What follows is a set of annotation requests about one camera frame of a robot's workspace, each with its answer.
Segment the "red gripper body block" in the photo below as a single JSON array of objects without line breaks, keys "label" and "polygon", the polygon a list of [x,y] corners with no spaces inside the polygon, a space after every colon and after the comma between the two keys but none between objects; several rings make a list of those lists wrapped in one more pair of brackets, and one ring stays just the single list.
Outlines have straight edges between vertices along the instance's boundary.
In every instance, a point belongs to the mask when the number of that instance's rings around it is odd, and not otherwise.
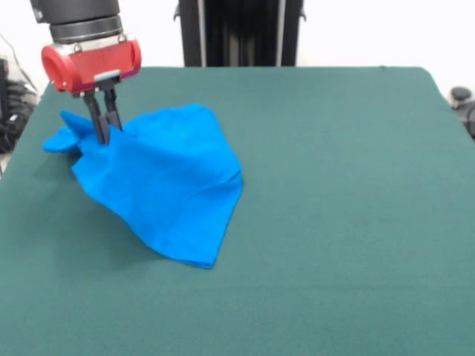
[{"label": "red gripper body block", "polygon": [[95,90],[108,79],[123,80],[142,67],[139,42],[131,36],[109,36],[42,49],[47,77],[60,92],[78,94]]}]

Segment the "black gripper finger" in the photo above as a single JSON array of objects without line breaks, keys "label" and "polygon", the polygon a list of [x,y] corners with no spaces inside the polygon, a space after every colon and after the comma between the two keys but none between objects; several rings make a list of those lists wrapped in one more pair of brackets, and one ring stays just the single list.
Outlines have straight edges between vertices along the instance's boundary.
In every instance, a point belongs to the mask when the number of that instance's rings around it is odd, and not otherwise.
[{"label": "black gripper finger", "polygon": [[101,109],[96,100],[95,93],[87,91],[84,93],[82,98],[90,112],[99,143],[108,145],[110,142],[108,121],[107,118],[101,114]]},{"label": "black gripper finger", "polygon": [[115,84],[104,84],[102,86],[104,93],[106,112],[102,117],[102,130],[109,131],[108,125],[112,125],[115,128],[122,130],[122,124],[119,118],[119,111],[117,109],[117,95],[115,91]]}]

